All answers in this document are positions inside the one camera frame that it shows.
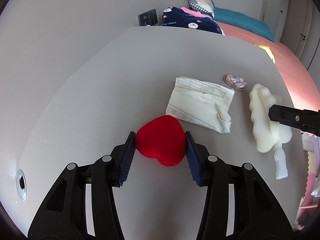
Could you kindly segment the red heart box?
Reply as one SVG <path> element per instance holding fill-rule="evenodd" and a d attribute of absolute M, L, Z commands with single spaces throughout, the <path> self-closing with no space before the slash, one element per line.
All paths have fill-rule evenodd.
<path fill-rule="evenodd" d="M 185 156 L 185 134 L 180 122 L 164 115 L 139 129 L 135 137 L 136 149 L 147 158 L 156 159 L 163 166 L 176 166 Z"/>

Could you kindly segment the pink bed sheet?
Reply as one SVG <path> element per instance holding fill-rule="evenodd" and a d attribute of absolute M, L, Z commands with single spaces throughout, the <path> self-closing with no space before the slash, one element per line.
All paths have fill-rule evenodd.
<path fill-rule="evenodd" d="M 218 25 L 227 36 L 254 45 L 269 47 L 273 54 L 275 65 L 289 91 L 294 107 L 313 111 L 319 110 L 318 88 L 303 64 L 289 48 L 279 42 L 272 42 L 239 27 L 222 22 L 218 22 Z"/>

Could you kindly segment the folded lined paper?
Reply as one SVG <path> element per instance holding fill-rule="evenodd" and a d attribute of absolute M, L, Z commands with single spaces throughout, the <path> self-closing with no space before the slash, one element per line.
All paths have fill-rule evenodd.
<path fill-rule="evenodd" d="M 178 77 L 166 114 L 219 133 L 230 133 L 232 120 L 228 111 L 234 93 L 215 83 Z"/>

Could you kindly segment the purple gingham flower clip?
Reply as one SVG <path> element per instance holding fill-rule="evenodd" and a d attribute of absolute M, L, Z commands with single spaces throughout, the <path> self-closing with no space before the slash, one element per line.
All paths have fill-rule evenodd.
<path fill-rule="evenodd" d="M 223 79 L 225 83 L 236 90 L 243 90 L 247 86 L 247 83 L 244 81 L 244 79 L 239 76 L 232 76 L 230 74 L 227 74 Z"/>

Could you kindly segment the yellow chick plush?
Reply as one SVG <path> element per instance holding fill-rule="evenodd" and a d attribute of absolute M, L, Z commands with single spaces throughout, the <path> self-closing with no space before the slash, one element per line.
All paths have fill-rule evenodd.
<path fill-rule="evenodd" d="M 269 58 L 271 59 L 271 61 L 272 61 L 274 64 L 276 63 L 275 58 L 274 58 L 274 55 L 273 55 L 273 53 L 272 53 L 272 51 L 271 51 L 271 49 L 270 49 L 269 46 L 265 46 L 265 45 L 262 45 L 262 44 L 255 44 L 255 46 L 263 49 L 263 50 L 267 53 L 267 55 L 269 56 Z"/>

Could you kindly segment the foam puzzle floor mat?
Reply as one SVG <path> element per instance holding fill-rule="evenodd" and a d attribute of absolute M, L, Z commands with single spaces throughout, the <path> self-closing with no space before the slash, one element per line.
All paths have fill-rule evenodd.
<path fill-rule="evenodd" d="M 304 132 L 302 143 L 307 161 L 307 179 L 293 227 L 295 230 L 302 230 L 306 226 L 319 205 L 319 137 Z"/>

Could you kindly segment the closet door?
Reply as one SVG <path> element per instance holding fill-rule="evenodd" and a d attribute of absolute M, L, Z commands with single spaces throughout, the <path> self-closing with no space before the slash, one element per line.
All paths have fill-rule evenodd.
<path fill-rule="evenodd" d="M 312 16 L 312 0 L 263 0 L 260 20 L 269 26 L 276 42 L 287 46 L 301 59 Z"/>

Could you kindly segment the teal pillow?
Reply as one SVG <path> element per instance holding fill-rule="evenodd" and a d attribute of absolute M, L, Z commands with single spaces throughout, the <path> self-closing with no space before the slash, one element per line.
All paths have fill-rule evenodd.
<path fill-rule="evenodd" d="M 266 23 L 243 13 L 216 7 L 214 9 L 214 20 L 250 31 L 274 42 L 274 36 Z"/>

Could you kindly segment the metal desk grommet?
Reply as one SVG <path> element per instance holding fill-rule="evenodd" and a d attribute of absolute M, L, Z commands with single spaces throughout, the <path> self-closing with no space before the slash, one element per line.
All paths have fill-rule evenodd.
<path fill-rule="evenodd" d="M 27 196 L 27 187 L 23 171 L 18 170 L 16 173 L 16 190 L 19 198 L 25 201 Z"/>

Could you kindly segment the navy patterned blanket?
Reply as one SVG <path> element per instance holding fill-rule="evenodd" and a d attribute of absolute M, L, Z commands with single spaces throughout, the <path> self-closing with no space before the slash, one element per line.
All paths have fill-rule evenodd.
<path fill-rule="evenodd" d="M 162 14 L 162 26 L 202 30 L 211 33 L 221 34 L 224 32 L 219 25 L 210 17 L 201 18 L 186 14 L 177 7 L 168 7 Z"/>

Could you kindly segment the pink folded clothes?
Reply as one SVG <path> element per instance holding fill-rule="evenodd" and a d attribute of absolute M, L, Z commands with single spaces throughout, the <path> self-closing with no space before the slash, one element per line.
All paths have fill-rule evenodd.
<path fill-rule="evenodd" d="M 202 14 L 200 12 L 196 12 L 194 10 L 190 10 L 186 7 L 181 7 L 181 10 L 183 10 L 186 14 L 190 14 L 190 15 L 193 15 L 195 17 L 201 17 L 201 18 L 207 18 L 208 16 L 205 15 L 205 14 Z"/>

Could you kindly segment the grey patterned pillow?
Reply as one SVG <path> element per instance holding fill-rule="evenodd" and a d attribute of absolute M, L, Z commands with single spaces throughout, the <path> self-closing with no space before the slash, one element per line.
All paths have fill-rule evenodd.
<path fill-rule="evenodd" d="M 193 11 L 206 14 L 214 18 L 215 4 L 212 0 L 188 0 L 189 7 Z"/>

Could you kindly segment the black wall socket panel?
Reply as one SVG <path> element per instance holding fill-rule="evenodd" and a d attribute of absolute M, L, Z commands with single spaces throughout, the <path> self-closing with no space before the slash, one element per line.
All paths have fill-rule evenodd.
<path fill-rule="evenodd" d="M 155 26 L 158 24 L 156 9 L 138 15 L 139 26 Z"/>

